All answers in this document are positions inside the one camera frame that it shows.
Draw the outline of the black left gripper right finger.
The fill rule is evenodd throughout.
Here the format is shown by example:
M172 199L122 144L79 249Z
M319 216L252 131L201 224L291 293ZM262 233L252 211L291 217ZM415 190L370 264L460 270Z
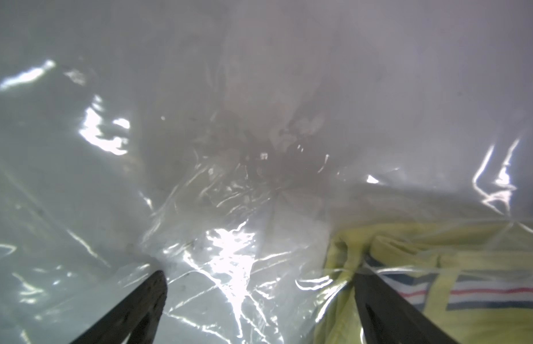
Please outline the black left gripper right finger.
M353 286L367 343L456 344L374 272L357 271Z

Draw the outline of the yellow garment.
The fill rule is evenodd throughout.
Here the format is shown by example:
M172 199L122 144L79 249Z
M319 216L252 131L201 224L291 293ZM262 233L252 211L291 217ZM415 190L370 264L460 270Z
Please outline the yellow garment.
M333 236L315 343L363 343L354 273L376 272L459 343L533 343L533 223L375 224Z

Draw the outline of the clear plastic vacuum bag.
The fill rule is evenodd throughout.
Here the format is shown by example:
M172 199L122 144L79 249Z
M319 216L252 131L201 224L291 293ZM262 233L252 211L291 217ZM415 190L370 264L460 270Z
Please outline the clear plastic vacuum bag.
M315 343L375 224L533 223L533 1L0 1L0 343Z

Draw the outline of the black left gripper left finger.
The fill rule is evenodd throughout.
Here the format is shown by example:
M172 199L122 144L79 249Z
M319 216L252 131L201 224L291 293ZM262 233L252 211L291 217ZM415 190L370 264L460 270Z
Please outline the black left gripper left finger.
M153 343L166 299L167 280L158 270L72 343Z

